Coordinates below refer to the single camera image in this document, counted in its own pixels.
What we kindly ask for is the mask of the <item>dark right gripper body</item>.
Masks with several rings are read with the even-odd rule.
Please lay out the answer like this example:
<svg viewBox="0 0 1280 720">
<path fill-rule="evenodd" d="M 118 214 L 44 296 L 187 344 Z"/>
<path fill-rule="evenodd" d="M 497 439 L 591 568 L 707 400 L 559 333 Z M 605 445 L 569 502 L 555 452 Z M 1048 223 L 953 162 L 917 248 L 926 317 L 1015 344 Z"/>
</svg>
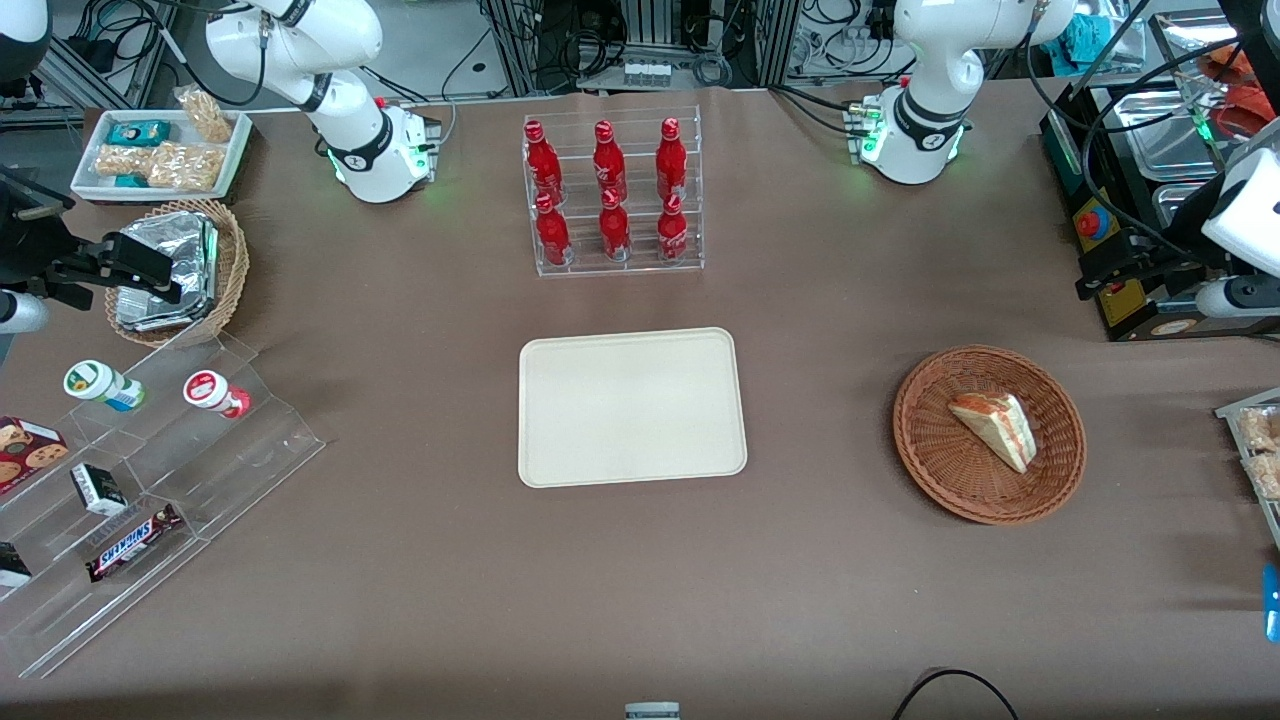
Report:
<svg viewBox="0 0 1280 720">
<path fill-rule="evenodd" d="M 1 284 L 26 291 L 33 278 L 79 250 L 61 219 L 76 201 L 12 168 L 1 173 Z"/>
</svg>

